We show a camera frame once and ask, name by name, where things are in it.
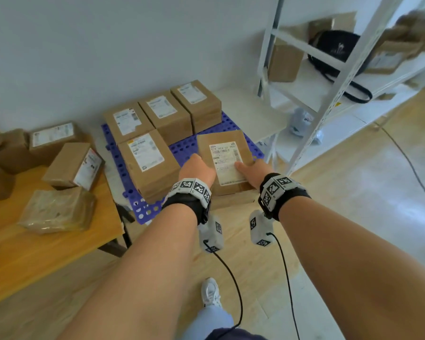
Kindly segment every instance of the person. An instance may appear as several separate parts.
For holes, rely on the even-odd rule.
[[[255,188],[272,167],[262,160],[236,168]],[[194,154],[179,179],[212,186],[216,172]],[[346,339],[425,339],[425,267],[396,246],[320,205],[297,196],[279,219],[300,263]],[[164,208],[80,309],[59,340],[173,339],[186,293],[197,217],[184,204]],[[202,287],[205,308],[183,335],[216,339],[233,325],[218,286]],[[241,329],[222,337],[263,339]]]

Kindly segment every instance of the black cable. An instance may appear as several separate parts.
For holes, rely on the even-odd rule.
[[[403,154],[403,156],[405,157],[405,159],[408,161],[408,164],[411,166],[411,169],[414,173],[414,175],[416,176],[417,181],[419,182],[419,185],[421,188],[423,188],[423,191],[425,192],[425,186],[423,185],[422,181],[420,180],[419,175],[417,174],[416,169],[414,168],[414,165],[412,164],[411,160],[409,160],[409,157],[405,154],[405,152],[403,151],[403,149],[398,145],[398,143],[396,142],[396,140],[386,131],[385,128],[383,128],[382,126],[380,126],[378,123],[375,122],[376,125],[379,126],[379,128],[381,130],[383,130],[386,135],[392,140],[392,142],[396,145],[396,147],[398,148],[398,150],[400,150],[400,152]]]
[[[296,324],[295,309],[293,306],[293,296],[291,295],[291,286],[289,284],[288,269],[286,268],[285,255],[283,255],[282,246],[280,245],[279,239],[272,233],[266,233],[266,235],[272,235],[276,239],[277,244],[279,245],[279,248],[280,248],[280,253],[282,254],[283,266],[285,266],[286,281],[288,283],[289,300],[291,302],[291,313],[293,314],[293,321],[295,322],[296,334],[298,336],[298,340],[300,340],[299,331],[297,329],[297,324]]]
[[[230,273],[230,275],[233,278],[233,281],[235,282],[236,285],[236,290],[238,291],[238,296],[239,296],[239,303],[241,304],[241,316],[239,316],[239,321],[237,324],[235,324],[234,326],[232,326],[232,328],[226,330],[225,332],[223,332],[221,335],[219,335],[218,337],[216,337],[216,340],[220,339],[221,337],[223,337],[224,335],[230,333],[233,329],[238,328],[239,325],[241,324],[242,321],[242,297],[241,297],[241,292],[239,291],[239,287],[238,287],[238,283],[236,282],[235,276],[232,273],[232,270],[230,270],[230,268],[227,266],[227,264],[221,259],[220,256],[218,256],[218,254],[207,244],[208,240],[203,240],[203,243],[205,244],[206,247],[208,247],[208,249],[211,251],[211,253],[213,253],[217,259],[220,260],[220,262],[225,266],[225,268],[228,270],[228,272]]]

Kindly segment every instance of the person's left hand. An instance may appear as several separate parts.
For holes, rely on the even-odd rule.
[[[192,154],[190,159],[187,160],[179,171],[179,180],[185,178],[200,179],[211,188],[216,178],[216,170],[214,168],[209,168],[200,156]]]

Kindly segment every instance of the purple plastic mat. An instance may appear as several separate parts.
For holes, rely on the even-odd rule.
[[[230,118],[228,118],[225,113],[222,112],[221,124],[217,124],[209,129],[206,129],[198,133],[198,135],[238,129],[239,127]],[[119,152],[118,146],[116,145],[107,124],[102,125],[102,131],[104,132],[104,136],[107,140],[106,148],[112,154],[113,160],[120,174],[121,181],[125,187],[123,196],[129,200],[129,203],[132,206],[132,210],[136,215],[136,220],[140,224],[152,220],[160,212],[161,204],[164,200],[162,199],[154,204],[147,204],[147,202],[142,198],[137,189],[134,187],[134,184],[132,183],[129,177],[129,173],[126,169],[125,161]],[[244,136],[246,138],[247,144],[249,145],[249,149],[253,154],[253,159],[262,159],[264,155],[261,150],[245,134]],[[179,165],[182,166],[189,159],[190,155],[193,153],[198,153],[197,135],[193,135],[187,137],[184,140],[176,142],[175,144],[170,145],[169,148]]]

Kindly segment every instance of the black bag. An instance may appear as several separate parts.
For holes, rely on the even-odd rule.
[[[352,32],[342,30],[327,30],[317,33],[317,35],[309,41],[309,44],[316,47],[330,56],[339,59],[342,62],[346,62],[351,51],[354,49],[360,36],[353,34]],[[337,77],[340,74],[338,69],[331,67],[329,64],[320,61],[319,59],[308,55],[309,61],[313,66],[329,81],[334,82],[329,76]],[[370,62],[371,55],[368,55],[362,66],[359,68],[357,75],[361,74]],[[366,104],[373,98],[373,94],[365,87],[351,81],[350,86],[361,91],[363,94],[368,96],[368,100],[362,100],[351,94],[345,92],[343,95],[350,99],[352,102],[360,104]]]

